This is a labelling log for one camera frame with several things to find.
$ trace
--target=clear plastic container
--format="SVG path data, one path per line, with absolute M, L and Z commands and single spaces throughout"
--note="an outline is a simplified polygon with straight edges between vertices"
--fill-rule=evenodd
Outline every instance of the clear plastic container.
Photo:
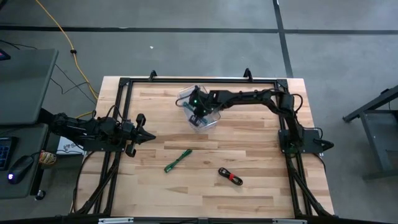
M 217 121 L 221 118 L 220 113 L 218 111 L 213 111 L 211 114 L 208 114 L 206 116 L 204 116 L 200 122 L 198 126 L 193 125 L 191 122 L 189 122 L 189 119 L 191 116 L 193 116 L 193 110 L 195 109 L 194 106 L 191 106 L 188 104 L 189 102 L 189 95 L 192 93 L 192 91 L 195 89 L 195 86 L 199 86 L 200 90 L 208 93 L 205 89 L 204 86 L 201 85 L 193 85 L 191 87 L 188 87 L 186 89 L 181 90 L 178 95 L 177 98 L 181 99 L 178 101 L 179 105 L 182 105 L 182 109 L 185 113 L 185 116 L 187 117 L 187 121 L 189 123 L 189 125 L 196 131 L 201 132 L 201 131 L 205 131 L 209 128 L 212 128 L 216 125 Z

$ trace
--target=butcher block tabletop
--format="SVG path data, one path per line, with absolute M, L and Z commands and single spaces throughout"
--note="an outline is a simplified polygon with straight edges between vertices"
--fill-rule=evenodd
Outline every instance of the butcher block tabletop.
M 96 106 L 105 116 L 114 105 L 120 77 L 104 77 Z M 303 96 L 298 120 L 313 127 L 304 80 L 287 79 L 290 93 Z M 180 90 L 199 83 L 135 83 L 128 118 L 146 117 L 144 129 L 156 139 L 136 146 L 135 157 L 122 153 L 111 215 L 114 217 L 293 218 L 289 180 L 280 152 L 276 114 L 263 105 L 238 105 L 221 111 L 214 128 L 196 133 L 183 110 L 175 105 Z M 253 91 L 268 84 L 201 83 L 209 90 Z M 126 97 L 124 89 L 121 108 Z M 295 100 L 295 108 L 300 100 Z M 164 167 L 192 149 L 169 173 Z M 85 163 L 78 186 L 80 208 L 97 187 L 103 152 Z M 323 164 L 313 154 L 303 154 L 308 188 L 330 213 L 331 198 Z M 243 180 L 234 185 L 218 174 L 227 168 Z M 298 188 L 300 208 L 305 212 Z M 105 190 L 104 207 L 107 198 Z

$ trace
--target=computer mouse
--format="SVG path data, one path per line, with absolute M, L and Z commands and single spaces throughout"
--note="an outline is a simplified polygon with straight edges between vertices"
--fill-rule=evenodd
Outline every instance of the computer mouse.
M 7 179 L 10 184 L 18 184 L 32 167 L 34 160 L 32 156 L 22 156 L 10 167 Z

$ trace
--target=gray desk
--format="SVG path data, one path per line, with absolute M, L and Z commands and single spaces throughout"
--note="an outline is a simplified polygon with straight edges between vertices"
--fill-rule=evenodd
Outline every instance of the gray desk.
M 0 61 L 0 125 L 34 124 L 39 117 L 58 51 L 9 50 Z
M 47 135 L 48 126 L 46 124 L 35 124 L 25 127 L 12 126 L 10 128 L 0 128 L 0 133 L 9 131 L 5 134 L 0 134 L 0 137 L 14 136 L 18 137 L 18 144 L 11 157 L 10 166 L 15 163 L 21 156 L 31 155 L 35 152 L 40 152 L 44 147 L 45 138 Z M 26 173 L 23 180 L 16 185 L 12 185 L 7 180 L 7 170 L 0 171 L 0 199 L 5 198 L 23 198 L 30 194 L 34 184 L 35 176 L 38 173 L 39 155 L 34 155 L 35 162 Z

